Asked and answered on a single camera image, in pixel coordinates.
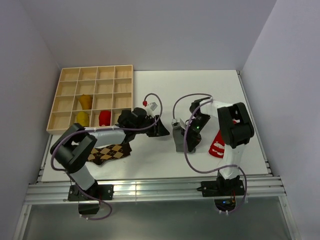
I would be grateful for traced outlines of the grey sock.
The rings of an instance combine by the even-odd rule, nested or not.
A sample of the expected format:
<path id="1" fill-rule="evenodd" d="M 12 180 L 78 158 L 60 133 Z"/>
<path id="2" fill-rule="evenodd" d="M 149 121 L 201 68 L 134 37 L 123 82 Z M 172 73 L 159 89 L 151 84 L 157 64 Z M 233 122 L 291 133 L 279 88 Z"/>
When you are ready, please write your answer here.
<path id="1" fill-rule="evenodd" d="M 181 127 L 172 128 L 172 136 L 175 143 L 175 149 L 177 153 L 184 152 L 184 135 L 185 130 Z M 196 152 L 196 137 L 195 135 L 189 130 L 186 137 L 186 145 L 187 151 L 191 154 Z"/>

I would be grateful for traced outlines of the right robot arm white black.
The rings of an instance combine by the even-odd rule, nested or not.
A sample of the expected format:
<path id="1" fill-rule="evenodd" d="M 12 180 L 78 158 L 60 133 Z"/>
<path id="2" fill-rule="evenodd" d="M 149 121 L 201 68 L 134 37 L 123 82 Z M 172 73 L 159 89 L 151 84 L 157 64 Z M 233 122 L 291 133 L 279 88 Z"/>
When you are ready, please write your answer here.
<path id="1" fill-rule="evenodd" d="M 200 132 L 212 117 L 218 120 L 224 142 L 222 161 L 215 168 L 216 180 L 201 182 L 197 190 L 203 197 L 246 195 L 247 181 L 240 179 L 244 174 L 240 168 L 240 162 L 244 149 L 254 136 L 255 130 L 245 104 L 224 103 L 205 97 L 192 102 L 189 110 L 191 117 L 183 136 L 185 155 L 200 143 Z"/>

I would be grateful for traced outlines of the mustard yellow striped sock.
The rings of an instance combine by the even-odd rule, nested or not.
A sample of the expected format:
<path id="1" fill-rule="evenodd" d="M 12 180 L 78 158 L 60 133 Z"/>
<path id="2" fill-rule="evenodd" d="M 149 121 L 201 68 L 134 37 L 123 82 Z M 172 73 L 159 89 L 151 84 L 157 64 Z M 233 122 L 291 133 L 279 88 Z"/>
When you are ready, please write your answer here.
<path id="1" fill-rule="evenodd" d="M 83 110 L 91 110 L 92 109 L 93 98 L 91 95 L 83 94 L 79 97 L 78 101 L 79 101 L 81 108 Z"/>

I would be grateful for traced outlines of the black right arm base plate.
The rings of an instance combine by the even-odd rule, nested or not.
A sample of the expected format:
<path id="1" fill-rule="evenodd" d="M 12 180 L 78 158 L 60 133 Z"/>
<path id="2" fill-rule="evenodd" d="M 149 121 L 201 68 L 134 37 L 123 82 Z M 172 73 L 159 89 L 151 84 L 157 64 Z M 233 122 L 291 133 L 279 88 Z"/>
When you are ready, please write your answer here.
<path id="1" fill-rule="evenodd" d="M 196 189 L 203 197 L 231 197 L 243 196 L 245 187 L 242 180 L 231 182 L 229 180 L 202 181 Z"/>

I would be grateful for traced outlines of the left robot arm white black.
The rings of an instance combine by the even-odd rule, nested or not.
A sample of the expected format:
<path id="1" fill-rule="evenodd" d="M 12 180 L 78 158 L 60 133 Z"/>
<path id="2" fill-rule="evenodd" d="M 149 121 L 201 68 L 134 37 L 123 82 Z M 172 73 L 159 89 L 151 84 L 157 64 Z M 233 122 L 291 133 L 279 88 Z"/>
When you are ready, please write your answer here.
<path id="1" fill-rule="evenodd" d="M 79 187 L 79 194 L 91 200 L 100 195 L 97 180 L 86 167 L 92 150 L 112 144 L 127 144 L 138 134 L 153 138 L 168 136 L 170 133 L 159 115 L 152 115 L 144 108 L 136 107 L 134 110 L 122 110 L 117 124 L 109 128 L 94 130 L 74 123 L 54 143 L 50 154 L 74 180 Z"/>

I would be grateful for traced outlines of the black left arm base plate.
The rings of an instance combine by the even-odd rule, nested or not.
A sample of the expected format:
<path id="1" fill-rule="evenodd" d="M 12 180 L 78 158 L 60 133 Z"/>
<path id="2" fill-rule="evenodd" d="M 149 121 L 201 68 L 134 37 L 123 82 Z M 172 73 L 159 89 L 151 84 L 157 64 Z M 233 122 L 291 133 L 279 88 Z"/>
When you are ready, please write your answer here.
<path id="1" fill-rule="evenodd" d="M 114 194 L 114 186 L 112 184 L 98 184 L 92 186 L 88 190 L 83 190 L 87 195 L 97 198 L 99 200 L 112 200 Z M 69 188 L 69 193 L 67 200 L 69 202 L 78 201 L 91 201 L 92 198 L 85 196 L 76 185 L 71 185 Z"/>

